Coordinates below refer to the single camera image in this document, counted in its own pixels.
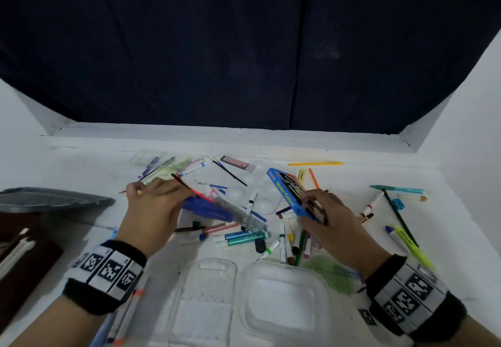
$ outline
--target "blue plastic object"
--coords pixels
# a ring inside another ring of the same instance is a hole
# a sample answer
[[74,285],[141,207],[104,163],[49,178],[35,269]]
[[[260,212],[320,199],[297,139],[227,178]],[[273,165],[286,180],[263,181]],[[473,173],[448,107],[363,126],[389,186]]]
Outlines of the blue plastic object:
[[405,208],[405,205],[400,198],[392,199],[391,203],[397,210],[402,210]]
[[233,221],[233,214],[203,198],[186,198],[184,200],[183,209],[193,211],[193,214],[208,219],[218,219],[224,222]]

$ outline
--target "orange marker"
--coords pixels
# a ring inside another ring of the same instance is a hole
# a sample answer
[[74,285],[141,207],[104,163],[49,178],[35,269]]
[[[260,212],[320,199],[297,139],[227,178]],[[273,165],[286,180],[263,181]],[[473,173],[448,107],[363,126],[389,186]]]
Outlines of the orange marker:
[[311,168],[308,168],[308,170],[310,171],[310,175],[312,177],[313,183],[315,184],[315,187],[317,189],[320,189],[320,186],[318,186],[317,179],[315,178],[315,175],[313,174],[313,170]]

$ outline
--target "yellow pencil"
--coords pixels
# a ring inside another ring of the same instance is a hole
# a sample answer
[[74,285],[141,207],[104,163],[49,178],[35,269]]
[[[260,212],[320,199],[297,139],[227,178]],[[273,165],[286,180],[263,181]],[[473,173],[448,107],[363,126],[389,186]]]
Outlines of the yellow pencil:
[[323,161],[319,163],[290,163],[289,166],[305,166],[305,165],[344,165],[341,161]]

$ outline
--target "black wristband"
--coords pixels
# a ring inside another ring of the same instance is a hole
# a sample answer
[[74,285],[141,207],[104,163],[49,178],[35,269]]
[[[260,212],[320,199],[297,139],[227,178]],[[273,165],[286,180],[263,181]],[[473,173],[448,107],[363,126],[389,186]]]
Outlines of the black wristband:
[[71,267],[63,295],[94,315],[114,312],[143,274],[146,256],[119,240],[107,240]]
[[446,342],[467,316],[465,306],[433,272],[393,255],[367,279],[373,317],[396,335],[416,342]]

